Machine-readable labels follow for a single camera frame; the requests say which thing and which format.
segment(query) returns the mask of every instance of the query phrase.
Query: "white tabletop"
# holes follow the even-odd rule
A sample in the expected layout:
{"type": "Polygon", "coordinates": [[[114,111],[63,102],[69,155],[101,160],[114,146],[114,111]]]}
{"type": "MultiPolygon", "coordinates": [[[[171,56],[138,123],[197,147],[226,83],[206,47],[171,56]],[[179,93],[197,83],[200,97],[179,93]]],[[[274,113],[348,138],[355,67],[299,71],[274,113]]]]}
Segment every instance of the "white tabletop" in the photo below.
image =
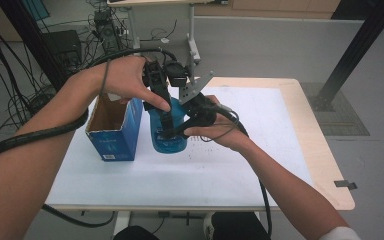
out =
{"type": "MultiPolygon", "coordinates": [[[[212,82],[213,85],[223,85],[229,84],[229,80],[232,79],[215,79],[212,82]]],[[[283,80],[283,83],[285,81],[297,84],[295,80],[283,80]]],[[[337,166],[333,158],[336,168],[329,169],[333,176],[330,174],[327,179],[314,180],[314,176],[319,177],[317,173],[314,175],[317,169],[306,158],[309,156],[311,159],[314,152],[303,148],[302,136],[295,134],[296,124],[291,121],[295,113],[290,115],[291,106],[287,106],[280,88],[206,88],[204,93],[217,93],[223,103],[236,110],[251,138],[283,166],[318,190],[327,184],[322,188],[325,192],[321,192],[329,195],[328,199],[335,203],[337,209],[352,209],[354,202],[344,189],[329,189],[329,178],[342,180],[339,170],[339,175],[336,174],[337,166]]],[[[312,122],[314,116],[307,118],[312,122]]],[[[328,148],[317,151],[320,156],[329,156],[330,153],[328,148]]],[[[327,160],[325,165],[332,168],[330,159],[327,160]]],[[[92,210],[263,209],[258,179],[239,154],[215,143],[203,143],[198,138],[190,138],[187,149],[181,153],[157,153],[152,148],[149,115],[146,112],[143,113],[133,162],[103,162],[85,135],[84,128],[79,129],[47,203],[59,209],[92,210]]]]}

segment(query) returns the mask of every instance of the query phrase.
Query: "sleeve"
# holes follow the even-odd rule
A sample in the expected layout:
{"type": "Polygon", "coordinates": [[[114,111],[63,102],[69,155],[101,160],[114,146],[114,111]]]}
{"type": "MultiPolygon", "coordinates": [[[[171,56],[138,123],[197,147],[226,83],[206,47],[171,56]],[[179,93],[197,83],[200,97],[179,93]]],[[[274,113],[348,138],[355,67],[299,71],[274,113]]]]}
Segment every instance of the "sleeve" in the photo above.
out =
{"type": "Polygon", "coordinates": [[[337,227],[323,235],[320,240],[361,240],[357,233],[349,227],[337,227]]]}

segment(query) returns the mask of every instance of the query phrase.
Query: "blue water bottle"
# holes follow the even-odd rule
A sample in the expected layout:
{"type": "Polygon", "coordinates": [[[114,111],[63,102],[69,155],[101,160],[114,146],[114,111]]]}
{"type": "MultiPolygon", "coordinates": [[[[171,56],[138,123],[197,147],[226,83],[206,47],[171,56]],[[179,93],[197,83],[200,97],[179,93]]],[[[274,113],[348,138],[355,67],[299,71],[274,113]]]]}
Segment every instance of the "blue water bottle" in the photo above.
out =
{"type": "MultiPolygon", "coordinates": [[[[154,149],[160,153],[178,153],[183,151],[186,148],[187,140],[180,136],[164,138],[161,135],[163,129],[157,111],[152,109],[148,112],[151,120],[151,138],[154,149]]],[[[175,98],[171,98],[171,114],[174,127],[177,127],[184,122],[186,112],[182,106],[180,106],[179,100],[175,98]]]]}

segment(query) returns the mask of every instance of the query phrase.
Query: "table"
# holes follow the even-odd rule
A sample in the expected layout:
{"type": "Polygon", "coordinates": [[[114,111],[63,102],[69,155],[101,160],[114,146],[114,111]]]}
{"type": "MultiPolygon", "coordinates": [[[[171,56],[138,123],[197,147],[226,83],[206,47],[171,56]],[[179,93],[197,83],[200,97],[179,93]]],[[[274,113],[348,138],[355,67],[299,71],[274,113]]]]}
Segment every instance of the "table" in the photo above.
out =
{"type": "MultiPolygon", "coordinates": [[[[334,184],[334,181],[343,180],[343,177],[298,81],[270,78],[213,78],[208,87],[214,86],[280,91],[313,186],[337,210],[354,208],[355,204],[349,190],[337,188],[334,184]]],[[[147,113],[144,113],[142,117],[141,131],[149,131],[146,115],[147,113]]],[[[62,210],[264,210],[256,180],[257,187],[237,184],[241,181],[246,182],[249,178],[253,181],[252,178],[255,177],[252,170],[246,169],[247,163],[240,156],[236,157],[240,162],[228,162],[228,164],[220,164],[220,161],[212,159],[205,162],[200,159],[193,160],[190,155],[174,160],[169,159],[169,155],[164,155],[167,156],[164,160],[156,152],[151,152],[148,158],[155,156],[157,160],[143,159],[145,151],[153,151],[149,147],[146,148],[143,143],[148,141],[148,146],[150,144],[150,136],[147,134],[149,132],[145,132],[145,139],[139,135],[135,161],[109,163],[100,160],[84,133],[84,127],[79,129],[75,133],[46,203],[62,210]],[[247,174],[235,175],[237,171],[245,171],[247,174]],[[223,175],[235,177],[220,180],[217,179],[220,177],[217,174],[221,174],[222,177],[223,175]],[[206,189],[207,184],[216,194],[211,195],[212,191],[206,189]]],[[[213,150],[217,149],[212,147],[206,151],[213,150]]]]}
{"type": "Polygon", "coordinates": [[[133,7],[135,6],[151,6],[152,5],[163,5],[163,4],[189,4],[189,33],[187,34],[189,48],[193,52],[193,60],[195,63],[199,63],[201,57],[198,52],[198,48],[195,42],[194,29],[195,29],[195,3],[206,3],[211,0],[124,0],[118,2],[107,1],[109,7],[113,8],[125,8],[127,10],[127,15],[129,18],[130,31],[133,38],[133,48],[140,47],[140,40],[137,36],[136,26],[135,26],[135,16],[133,12],[133,7]]]}

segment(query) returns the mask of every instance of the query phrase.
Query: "cardboard box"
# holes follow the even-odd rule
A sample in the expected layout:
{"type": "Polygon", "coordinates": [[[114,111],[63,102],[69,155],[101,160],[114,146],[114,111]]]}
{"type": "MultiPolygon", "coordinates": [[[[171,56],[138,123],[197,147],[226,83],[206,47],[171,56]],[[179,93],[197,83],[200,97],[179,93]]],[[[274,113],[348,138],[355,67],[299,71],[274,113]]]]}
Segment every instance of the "cardboard box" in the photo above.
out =
{"type": "Polygon", "coordinates": [[[128,104],[97,98],[86,134],[104,161],[133,161],[142,117],[142,101],[128,104]]]}

